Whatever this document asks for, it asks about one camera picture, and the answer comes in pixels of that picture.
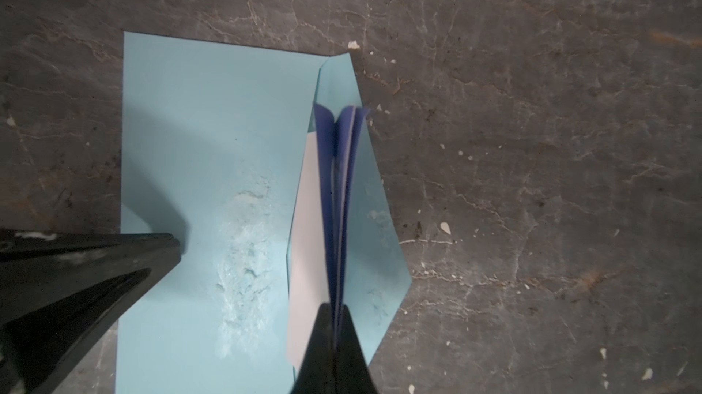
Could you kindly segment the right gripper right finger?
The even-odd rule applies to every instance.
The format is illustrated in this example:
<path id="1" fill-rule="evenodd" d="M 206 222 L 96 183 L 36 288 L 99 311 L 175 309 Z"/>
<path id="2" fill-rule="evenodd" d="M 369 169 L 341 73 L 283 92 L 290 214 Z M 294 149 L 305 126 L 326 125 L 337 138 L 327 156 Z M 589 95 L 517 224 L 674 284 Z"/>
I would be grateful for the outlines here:
<path id="1" fill-rule="evenodd" d="M 341 311 L 340 328 L 335 351 L 336 393 L 378 394 L 365 361 L 350 311 Z"/>

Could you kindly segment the white letter paper blue border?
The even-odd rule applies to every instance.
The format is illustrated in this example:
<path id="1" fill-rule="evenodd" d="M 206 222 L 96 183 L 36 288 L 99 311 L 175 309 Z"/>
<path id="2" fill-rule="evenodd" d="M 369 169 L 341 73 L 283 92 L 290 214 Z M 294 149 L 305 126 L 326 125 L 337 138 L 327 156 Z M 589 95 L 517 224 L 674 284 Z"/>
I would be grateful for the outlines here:
<path id="1" fill-rule="evenodd" d="M 313 106 L 290 233 L 286 353 L 296 372 L 311 342 L 318 309 L 331 312 L 332 348 L 338 348 L 347 264 L 350 195 L 367 110 L 347 106 L 334 115 Z"/>

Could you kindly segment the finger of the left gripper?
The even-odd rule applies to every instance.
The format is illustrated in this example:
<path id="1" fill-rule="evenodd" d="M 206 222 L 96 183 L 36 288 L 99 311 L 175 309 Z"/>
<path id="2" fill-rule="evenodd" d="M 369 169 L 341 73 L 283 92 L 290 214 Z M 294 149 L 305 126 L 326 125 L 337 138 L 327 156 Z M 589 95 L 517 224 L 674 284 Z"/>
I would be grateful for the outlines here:
<path id="1" fill-rule="evenodd" d="M 170 234 L 2 229 L 2 392 L 53 392 L 181 254 Z"/>

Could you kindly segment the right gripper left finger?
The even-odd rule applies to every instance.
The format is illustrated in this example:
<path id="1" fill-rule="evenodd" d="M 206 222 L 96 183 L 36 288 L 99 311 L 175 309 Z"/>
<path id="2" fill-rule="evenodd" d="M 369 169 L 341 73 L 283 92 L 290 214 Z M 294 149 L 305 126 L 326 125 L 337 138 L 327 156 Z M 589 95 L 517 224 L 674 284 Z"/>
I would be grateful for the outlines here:
<path id="1" fill-rule="evenodd" d="M 335 392 L 334 330 L 331 305 L 321 304 L 317 312 L 305 357 L 297 373 L 292 394 Z"/>

